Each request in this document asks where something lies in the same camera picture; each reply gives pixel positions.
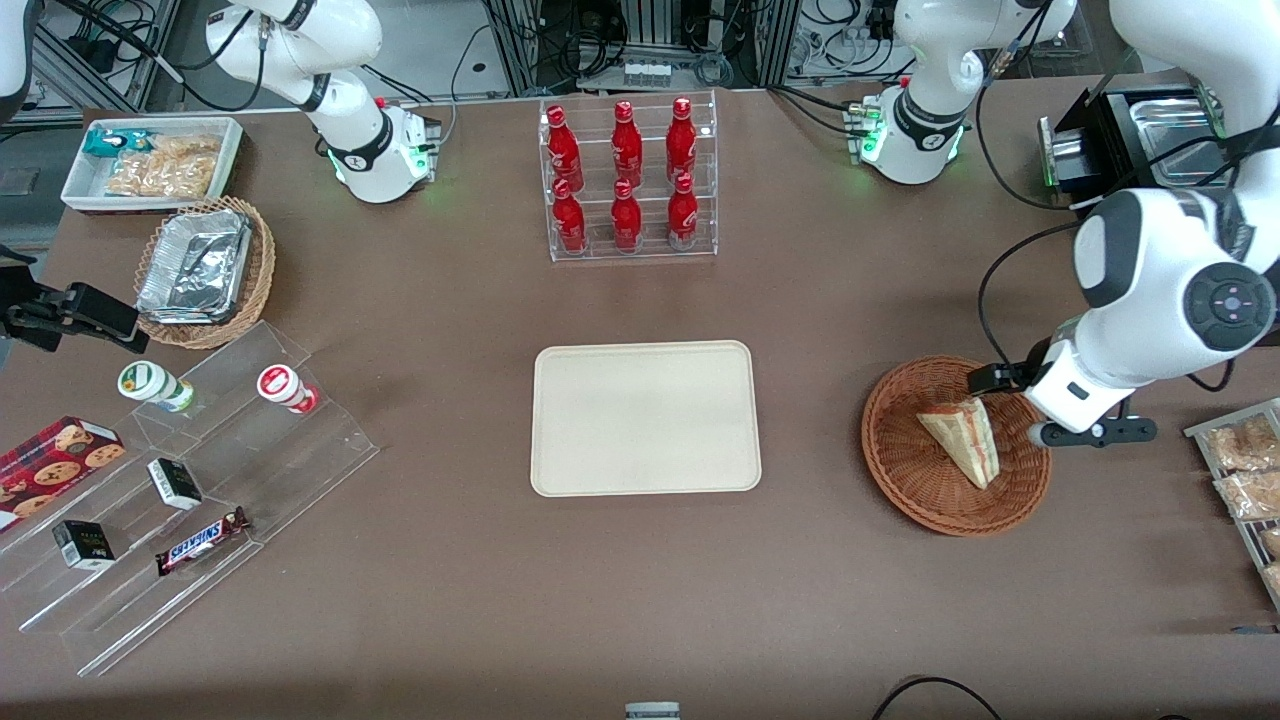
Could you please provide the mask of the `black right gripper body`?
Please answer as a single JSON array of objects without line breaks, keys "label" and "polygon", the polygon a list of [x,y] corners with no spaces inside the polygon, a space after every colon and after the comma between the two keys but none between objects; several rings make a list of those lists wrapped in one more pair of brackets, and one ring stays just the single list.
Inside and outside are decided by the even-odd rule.
[{"label": "black right gripper body", "polygon": [[73,290],[38,283],[28,268],[1,269],[3,336],[55,352],[70,334],[63,304]]}]

